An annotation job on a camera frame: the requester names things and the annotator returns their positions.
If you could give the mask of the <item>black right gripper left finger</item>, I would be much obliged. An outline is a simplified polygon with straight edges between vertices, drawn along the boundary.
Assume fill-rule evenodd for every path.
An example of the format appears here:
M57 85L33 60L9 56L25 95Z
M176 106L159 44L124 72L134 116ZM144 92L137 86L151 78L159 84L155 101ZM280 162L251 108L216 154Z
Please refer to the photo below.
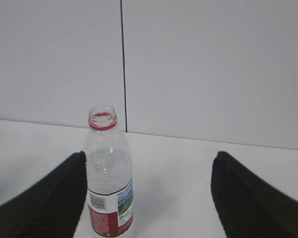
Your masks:
M81 151L0 205L0 238L74 237L86 193L86 156Z

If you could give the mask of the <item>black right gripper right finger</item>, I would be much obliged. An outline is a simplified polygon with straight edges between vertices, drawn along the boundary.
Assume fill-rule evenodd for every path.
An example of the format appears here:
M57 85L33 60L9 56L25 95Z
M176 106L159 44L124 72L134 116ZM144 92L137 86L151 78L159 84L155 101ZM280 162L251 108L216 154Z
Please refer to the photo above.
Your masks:
M213 160L211 194L226 237L298 238L298 201L225 151Z

